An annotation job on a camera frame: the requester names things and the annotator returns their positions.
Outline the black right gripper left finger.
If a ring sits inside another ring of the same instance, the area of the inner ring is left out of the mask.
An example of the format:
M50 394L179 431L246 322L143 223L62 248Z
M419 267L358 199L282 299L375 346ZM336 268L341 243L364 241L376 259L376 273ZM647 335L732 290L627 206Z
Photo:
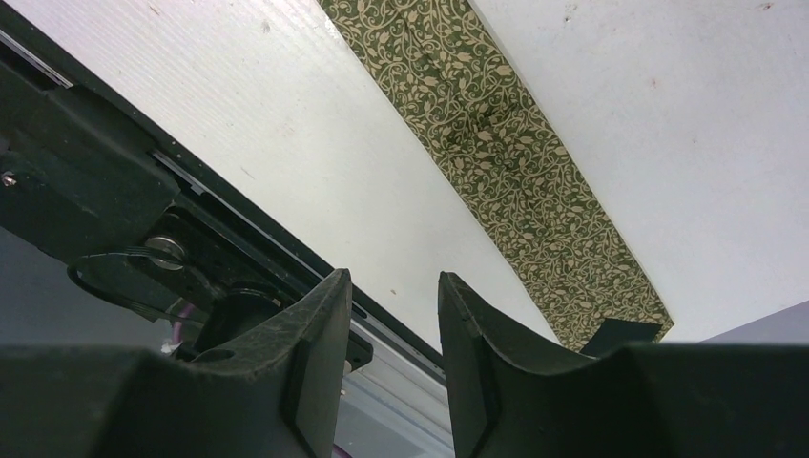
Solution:
M5 457L327 457L352 283L308 294L190 362L123 346L5 346Z

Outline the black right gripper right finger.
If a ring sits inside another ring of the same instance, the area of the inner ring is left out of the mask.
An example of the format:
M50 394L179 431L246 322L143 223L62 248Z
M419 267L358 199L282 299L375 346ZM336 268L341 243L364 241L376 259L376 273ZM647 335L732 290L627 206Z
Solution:
M804 345L628 343L591 358L458 275L438 317L459 457L804 457Z

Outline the olive floral patterned tie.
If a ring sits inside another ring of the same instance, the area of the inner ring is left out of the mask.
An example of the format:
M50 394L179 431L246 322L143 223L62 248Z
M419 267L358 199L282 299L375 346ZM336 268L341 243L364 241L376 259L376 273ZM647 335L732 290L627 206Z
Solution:
M476 217L561 345L674 322L562 140L467 1L322 8Z

